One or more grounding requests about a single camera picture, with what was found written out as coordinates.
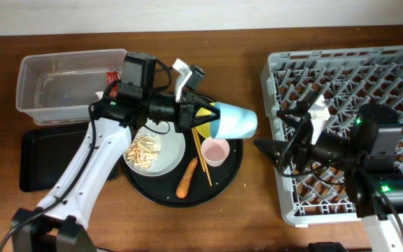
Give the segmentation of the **red snack wrapper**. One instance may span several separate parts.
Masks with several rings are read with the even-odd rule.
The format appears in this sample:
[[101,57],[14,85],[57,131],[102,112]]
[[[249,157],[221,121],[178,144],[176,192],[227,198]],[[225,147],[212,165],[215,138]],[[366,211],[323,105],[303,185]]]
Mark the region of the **red snack wrapper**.
[[[110,85],[113,81],[117,81],[120,79],[120,75],[117,71],[107,71],[106,72],[106,82],[107,85]],[[110,97],[116,97],[118,92],[118,85],[115,84],[109,94]]]

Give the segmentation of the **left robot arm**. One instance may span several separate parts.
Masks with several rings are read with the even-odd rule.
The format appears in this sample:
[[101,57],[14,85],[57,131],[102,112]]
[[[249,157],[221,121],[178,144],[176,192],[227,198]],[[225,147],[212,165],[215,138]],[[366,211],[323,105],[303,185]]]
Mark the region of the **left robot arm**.
[[169,68],[155,56],[127,53],[120,79],[89,105],[87,135],[66,170],[35,210],[17,210],[0,251],[8,241],[14,251],[96,251],[87,233],[94,203],[147,120],[173,123],[177,132],[185,132],[210,122],[196,116],[200,108],[219,119],[220,110],[194,93],[204,77],[200,67],[181,59]]

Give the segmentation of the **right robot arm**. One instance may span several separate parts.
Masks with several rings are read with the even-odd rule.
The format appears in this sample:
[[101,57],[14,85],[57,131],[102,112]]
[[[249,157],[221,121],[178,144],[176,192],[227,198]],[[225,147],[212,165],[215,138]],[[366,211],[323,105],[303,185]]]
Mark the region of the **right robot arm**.
[[279,111],[295,128],[289,141],[256,139],[280,176],[295,163],[298,176],[328,167],[343,172],[346,194],[355,205],[373,251],[403,251],[403,173],[395,167],[402,135],[397,112],[380,104],[362,105],[349,139],[327,133],[329,113],[318,106]]

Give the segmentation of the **yellow bowl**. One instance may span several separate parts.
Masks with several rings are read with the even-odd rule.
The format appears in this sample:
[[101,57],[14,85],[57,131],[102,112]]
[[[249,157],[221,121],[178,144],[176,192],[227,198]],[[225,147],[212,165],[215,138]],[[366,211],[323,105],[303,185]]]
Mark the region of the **yellow bowl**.
[[215,107],[204,108],[201,107],[195,115],[195,127],[192,129],[194,133],[200,134],[205,139],[208,138],[210,133],[210,124],[219,119],[220,110]]

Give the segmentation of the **blue cup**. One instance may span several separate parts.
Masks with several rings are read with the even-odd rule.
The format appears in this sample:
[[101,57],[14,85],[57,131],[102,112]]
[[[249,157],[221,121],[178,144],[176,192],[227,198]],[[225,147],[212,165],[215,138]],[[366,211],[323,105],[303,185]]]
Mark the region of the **blue cup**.
[[254,111],[231,104],[216,102],[220,118],[210,122],[213,139],[249,139],[257,129],[257,115]]

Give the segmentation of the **pink cup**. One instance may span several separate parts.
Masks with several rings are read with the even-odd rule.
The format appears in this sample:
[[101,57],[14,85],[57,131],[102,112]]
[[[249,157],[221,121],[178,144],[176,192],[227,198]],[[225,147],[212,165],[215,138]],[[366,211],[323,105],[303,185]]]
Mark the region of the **pink cup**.
[[229,151],[229,143],[225,139],[208,137],[201,144],[201,154],[211,167],[219,167],[226,160]]

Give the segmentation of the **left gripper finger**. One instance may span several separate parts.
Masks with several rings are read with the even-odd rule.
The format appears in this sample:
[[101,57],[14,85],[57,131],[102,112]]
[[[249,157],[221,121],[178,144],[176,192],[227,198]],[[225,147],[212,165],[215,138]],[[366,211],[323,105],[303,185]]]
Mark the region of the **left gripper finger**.
[[220,118],[219,113],[212,113],[210,115],[201,115],[201,116],[197,116],[196,114],[194,114],[190,123],[190,128],[196,128],[200,125],[218,120],[219,118]]
[[203,98],[195,93],[189,93],[189,100],[195,105],[196,108],[203,108],[214,114],[220,114],[220,109],[216,108],[214,105],[210,105],[209,102],[205,101]]

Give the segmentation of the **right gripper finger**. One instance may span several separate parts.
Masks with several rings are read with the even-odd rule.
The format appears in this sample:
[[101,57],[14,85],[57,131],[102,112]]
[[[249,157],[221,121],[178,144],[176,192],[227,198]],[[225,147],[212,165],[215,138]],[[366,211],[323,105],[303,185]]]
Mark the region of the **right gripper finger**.
[[[280,110],[276,113],[276,116],[285,123],[305,123],[309,120],[309,115],[307,114],[306,110],[300,108]],[[296,121],[295,119],[291,118],[291,116],[297,117],[299,120]]]
[[282,151],[282,141],[271,139],[254,139],[254,145],[268,157],[274,165],[278,164],[279,156]]

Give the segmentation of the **white tissue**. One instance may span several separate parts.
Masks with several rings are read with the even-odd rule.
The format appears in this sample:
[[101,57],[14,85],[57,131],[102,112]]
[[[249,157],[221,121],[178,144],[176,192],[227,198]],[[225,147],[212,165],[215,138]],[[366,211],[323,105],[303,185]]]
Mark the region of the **white tissue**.
[[102,91],[101,92],[95,92],[95,94],[96,94],[98,100],[102,99],[103,95],[104,95],[104,93]]

